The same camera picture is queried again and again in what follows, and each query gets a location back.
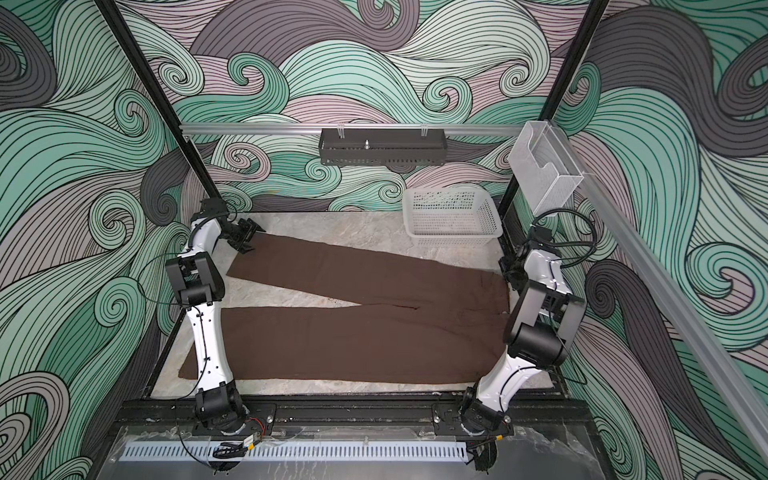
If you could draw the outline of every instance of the clear plastic sheet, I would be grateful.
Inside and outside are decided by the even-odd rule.
[[[189,425],[182,425],[184,440],[210,441],[210,437],[192,437]],[[265,445],[302,440],[453,440],[435,437],[419,429],[391,427],[304,427],[276,428],[276,434],[264,440]],[[98,478],[128,480],[135,478],[179,478],[194,480],[211,478],[213,471],[189,462],[121,462],[122,450],[130,441],[167,440],[177,442],[177,428],[160,425],[124,427],[112,446]],[[515,426],[515,434],[497,442],[498,459],[489,475],[477,472],[474,464],[438,462],[242,462],[226,473],[227,478],[259,478],[260,480],[304,480],[344,478],[419,478],[424,480],[469,480],[471,478],[569,478],[569,480],[604,480],[600,463],[582,425]]]

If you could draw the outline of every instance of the black metal frame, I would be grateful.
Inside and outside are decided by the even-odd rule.
[[[120,43],[128,60],[133,65],[138,77],[147,89],[151,100],[167,124],[179,148],[189,162],[192,170],[200,179],[209,197],[220,197],[213,180],[208,174],[199,152],[192,141],[184,137],[180,129],[180,120],[166,98],[157,79],[153,75],[147,59],[141,52],[135,38],[120,14],[114,0],[95,0],[101,14]],[[560,104],[566,89],[574,77],[589,41],[603,15],[608,0],[592,0],[584,19],[568,50],[565,62],[558,72],[554,87],[542,108],[539,120],[551,120]],[[515,217],[507,221],[514,196],[519,188],[518,181],[513,177],[498,206],[502,217],[504,233],[499,238],[504,254],[510,254],[514,245],[522,242],[522,228]],[[126,401],[123,404],[115,423],[112,425],[107,438],[94,458],[94,464],[88,473],[88,478],[96,478],[100,467],[110,452],[111,445],[126,425],[175,426],[196,424],[194,416],[194,400],[153,400],[150,395],[163,368],[170,348],[184,321],[182,310],[174,325],[157,365],[149,378],[145,394],[141,400]],[[516,394],[510,404],[507,414],[515,425],[532,425],[542,423],[581,423],[586,426],[592,445],[598,454],[607,480],[613,480],[614,471],[608,459],[592,415],[586,403],[568,400],[565,382],[556,376],[551,376],[553,389],[527,389]],[[277,424],[283,426],[371,426],[371,425],[407,425],[424,429],[445,429],[450,422],[435,424],[435,415],[447,415],[446,409],[453,409],[460,403],[460,392],[429,393],[380,393],[369,395],[294,395],[294,396],[243,396],[243,403],[249,406],[251,412],[262,414],[274,412],[275,422],[268,426],[271,429]]]
[[[449,435],[460,442],[478,442],[456,428],[451,428],[449,416],[454,415],[462,396],[455,392],[442,393],[380,393],[368,395],[292,395],[292,396],[244,396],[243,404],[253,415],[264,420],[267,435],[283,439],[292,438],[305,429],[326,427],[403,427],[418,436]],[[597,426],[586,402],[581,400],[542,400],[515,397],[506,412],[509,423],[502,425],[499,433],[507,434],[513,425],[529,426],[550,438],[564,438],[566,425],[585,427],[597,460],[607,480],[614,480],[608,452],[603,445]],[[120,430],[125,426],[172,429],[177,425],[189,428],[196,425],[193,400],[131,400],[118,412],[107,438],[94,458],[87,478],[96,478],[106,460]],[[249,435],[257,428],[248,424]],[[194,430],[193,435],[209,436],[209,432]],[[233,437],[212,437],[214,440],[231,440]]]
[[[186,139],[181,133],[181,120],[179,120],[179,117],[176,115],[176,111],[174,110],[173,106],[171,106],[168,98],[165,96],[160,83],[152,73],[149,62],[144,57],[144,54],[141,52],[136,39],[131,34],[131,30],[125,23],[123,15],[120,14],[118,6],[114,3],[114,0],[94,1],[96,2],[96,6],[101,12],[101,15],[104,17],[104,20],[107,22],[107,25],[109,25],[109,28],[112,30],[112,34],[122,47],[125,56],[128,58],[128,61],[131,63],[131,65],[133,65],[139,80],[147,89],[147,93],[154,103],[154,106],[156,107],[157,111],[160,112],[160,116],[163,118],[165,124],[168,126],[168,129],[174,136],[174,140],[176,140],[176,143],[179,145],[181,153],[184,154],[184,157],[187,159],[187,162],[189,162],[190,167],[192,167],[192,171],[194,171],[194,173],[200,179],[200,182],[203,184],[205,193],[208,195],[208,197],[221,198],[221,194],[216,188],[214,180],[208,174],[208,170],[206,170],[203,159],[200,157],[200,153],[195,148],[194,143]]]
[[[160,378],[160,372],[163,371],[163,365],[165,365],[165,361],[168,359],[170,349],[174,346],[176,335],[179,333],[179,329],[181,328],[181,324],[184,322],[184,317],[186,314],[187,312],[184,309],[179,311],[179,315],[176,319],[176,323],[174,324],[174,328],[170,330],[168,338],[166,338],[165,344],[163,345],[163,350],[160,352],[160,356],[157,358],[157,363],[154,364],[154,369],[152,370],[152,374],[149,376],[147,385],[144,387],[144,394],[141,396],[142,400],[150,400],[152,390],[154,390],[154,386],[157,385],[157,379]]]

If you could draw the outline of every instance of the wave pattern wall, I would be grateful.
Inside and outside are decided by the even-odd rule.
[[[163,72],[177,89],[198,88],[182,70]],[[170,300],[158,255],[180,251],[180,205],[201,194],[182,186],[186,162],[137,84],[92,0],[0,6],[0,476],[9,480],[85,478],[177,318],[145,297]],[[167,178],[178,182],[162,187]]]
[[[541,0],[119,3],[185,122],[520,124],[538,117],[586,11]],[[463,167],[396,172],[322,167],[318,140],[196,138],[215,145],[205,161],[220,189],[251,211],[399,209],[412,175],[498,199],[511,176],[497,147],[514,139],[456,138],[449,160]],[[154,191],[178,184],[157,180]]]
[[[768,5],[652,0],[598,26],[555,117],[576,151],[768,399]],[[588,300],[564,364],[619,478],[768,478],[588,198],[598,251],[568,280]],[[523,227],[531,214],[515,199]],[[562,217],[560,239],[586,226]]]

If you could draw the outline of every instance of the cable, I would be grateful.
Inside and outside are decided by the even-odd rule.
[[[547,247],[552,248],[561,248],[561,247],[589,247],[589,250],[587,250],[587,253],[580,257],[576,257],[576,260],[570,263],[564,263],[560,265],[560,268],[571,268],[572,266],[577,266],[584,262],[591,254],[596,252],[598,250],[598,230],[595,228],[594,223],[592,220],[589,219],[586,215],[582,214],[581,212],[577,212],[576,210],[572,210],[570,208],[553,208],[551,210],[547,210],[531,222],[532,226],[536,226],[541,220],[544,219],[547,215],[552,214],[558,214],[558,213],[564,213],[564,214],[573,214],[576,217],[581,218],[587,225],[589,225],[590,233],[592,235],[592,241],[573,241],[573,242],[551,242],[548,240],[544,240],[539,235],[536,234],[536,230],[532,229],[531,234],[533,236],[533,239],[537,242],[541,243],[542,245],[545,245]]]
[[[551,309],[549,309],[549,308],[547,308],[547,313],[549,313],[549,319],[550,319],[550,321],[554,323],[554,316],[552,316],[552,310],[551,310]],[[557,338],[558,340],[560,340],[560,345],[561,345],[561,347],[560,347],[560,352],[558,352],[558,356],[560,356],[560,354],[563,352],[563,350],[565,350],[565,342],[563,341],[563,339],[562,339],[562,338],[560,338],[560,336],[557,334],[557,332],[555,332],[555,333],[554,333],[554,336],[555,336],[555,338]],[[578,383],[579,385],[587,385],[587,381],[586,381],[586,380],[582,382],[582,381],[580,381],[580,380],[576,380],[576,379],[572,379],[572,378],[569,378],[569,377],[567,377],[567,376],[563,375],[563,372],[558,372],[558,371],[557,371],[557,370],[555,370],[554,368],[555,368],[555,367],[552,367],[552,370],[549,370],[549,369],[543,369],[543,370],[544,370],[545,372],[547,372],[547,373],[550,373],[550,374],[552,374],[552,375],[555,375],[555,376],[559,376],[559,377],[562,377],[564,380],[570,380],[571,382],[573,382],[573,383]]]
[[[250,417],[250,419],[251,420],[256,420],[256,423],[258,423],[259,427],[261,427],[261,436],[264,436],[264,434],[266,433],[266,429],[264,428],[264,424],[259,419],[257,419],[256,417]]]
[[[202,327],[203,313],[200,311],[199,308],[197,308],[197,306],[193,306],[193,308],[195,310],[197,310],[198,318],[200,318],[200,333],[202,333],[202,335],[203,335],[203,353],[205,355],[204,361],[203,361],[203,371],[205,371],[205,367],[208,365],[208,345],[205,343],[205,329]],[[181,397],[179,397],[177,399],[174,399],[174,409],[176,410],[176,412],[179,411],[177,402],[179,400],[186,399],[188,396],[192,395],[195,392],[195,390],[197,390],[197,386],[200,385],[200,380],[202,378],[203,378],[203,374],[201,373],[199,376],[197,376],[197,381],[195,382],[194,387],[192,387],[192,390],[188,394],[186,394],[185,396],[181,396]],[[223,470],[221,470],[219,468],[213,467],[208,462],[204,462],[204,461],[200,460],[198,457],[194,456],[192,454],[192,452],[190,452],[190,450],[184,444],[184,437],[181,435],[181,427],[179,427],[179,417],[178,417],[178,415],[176,415],[176,431],[179,433],[179,442],[181,442],[181,447],[184,449],[184,451],[187,453],[187,455],[192,457],[197,463],[199,463],[201,465],[205,465],[206,467],[210,468],[211,470],[214,471],[214,473],[218,473],[218,472],[222,472],[223,471]]]
[[[233,223],[237,219],[237,215],[240,214],[240,212],[237,211],[237,208],[232,207],[232,210],[235,210],[234,211],[235,216],[232,217],[232,220],[227,220],[227,223]],[[216,219],[216,218],[228,217],[228,216],[230,216],[231,213],[233,213],[233,212],[227,211],[224,214],[218,214],[218,215],[212,215],[210,217],[205,217],[205,220],[203,220],[202,222],[200,222],[197,225],[195,225],[195,227],[192,229],[192,232],[190,233],[190,239],[187,242],[187,248],[189,248],[190,250],[192,249],[192,240],[194,240],[195,234],[197,232],[199,232],[201,228],[203,228],[203,225],[205,225],[206,223],[208,223],[211,220]]]
[[[512,377],[517,375],[519,372],[522,372],[523,370],[528,369],[538,369],[537,366],[522,366],[519,369],[515,370],[508,378],[507,381],[504,382],[504,385],[502,385],[502,388],[498,391],[498,407],[502,407],[502,395],[504,395],[504,389],[507,387],[507,384],[510,380],[512,380]]]
[[[141,270],[139,270],[139,274],[136,277],[141,277],[141,274],[144,273],[144,271],[147,269],[147,267],[150,266],[152,264],[152,262],[154,262],[155,260],[157,260],[160,257],[177,257],[179,255],[184,255],[187,252],[189,252],[189,250],[187,250],[186,252],[181,252],[181,253],[161,253],[160,255],[156,255],[156,256],[154,256],[154,257],[149,259],[147,264],[144,265],[141,268]],[[140,283],[138,284],[138,286],[139,286],[139,295],[141,295],[148,302],[156,303],[158,305],[178,305],[178,306],[181,306],[181,304],[178,303],[178,302],[161,302],[160,300],[152,299],[152,298],[148,297],[144,293],[144,288],[141,286]]]

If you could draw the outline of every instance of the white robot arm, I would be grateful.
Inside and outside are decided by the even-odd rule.
[[[507,280],[521,286],[521,292],[504,332],[507,348],[491,372],[465,394],[462,425],[473,435],[496,430],[525,381],[563,363],[586,310],[562,275],[556,249],[529,240],[511,262],[505,264],[502,259],[500,263]],[[552,324],[560,323],[557,331],[540,321],[540,315],[548,316]]]
[[[264,230],[252,220],[238,224],[224,221],[227,205],[220,198],[203,200],[203,209],[192,218],[187,251],[168,260],[165,270],[176,301],[187,311],[197,354],[195,415],[209,429],[237,433],[243,427],[245,409],[227,363],[221,333],[221,300],[224,281],[210,258],[216,242],[227,239],[241,253],[251,250],[247,243]]]

